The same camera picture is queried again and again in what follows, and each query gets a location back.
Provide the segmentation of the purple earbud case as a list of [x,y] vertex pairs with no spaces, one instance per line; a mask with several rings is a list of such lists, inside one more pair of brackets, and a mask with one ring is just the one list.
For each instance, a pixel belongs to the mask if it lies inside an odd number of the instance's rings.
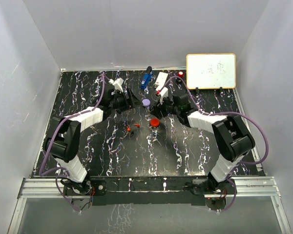
[[150,106],[150,100],[147,99],[147,98],[143,99],[143,100],[142,100],[142,105],[143,105],[144,107],[148,107],[148,106]]

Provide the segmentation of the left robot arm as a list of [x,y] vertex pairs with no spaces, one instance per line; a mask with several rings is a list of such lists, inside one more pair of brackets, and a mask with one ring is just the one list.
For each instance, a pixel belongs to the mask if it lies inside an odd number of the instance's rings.
[[91,189],[87,171],[77,156],[80,135],[87,128],[106,120],[114,110],[122,113],[142,106],[130,88],[125,92],[110,88],[101,93],[95,106],[68,117],[54,117],[44,142],[45,156],[52,156],[66,173],[65,179],[84,195]]

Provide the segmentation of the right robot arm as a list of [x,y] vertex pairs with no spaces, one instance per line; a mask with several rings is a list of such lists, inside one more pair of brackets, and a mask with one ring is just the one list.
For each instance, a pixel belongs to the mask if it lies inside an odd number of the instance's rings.
[[255,147],[241,117],[202,114],[191,105],[187,95],[173,96],[173,99],[162,97],[151,106],[150,113],[158,119],[176,115],[181,124],[214,134],[220,155],[207,180],[197,185],[206,192],[220,193],[237,164]]

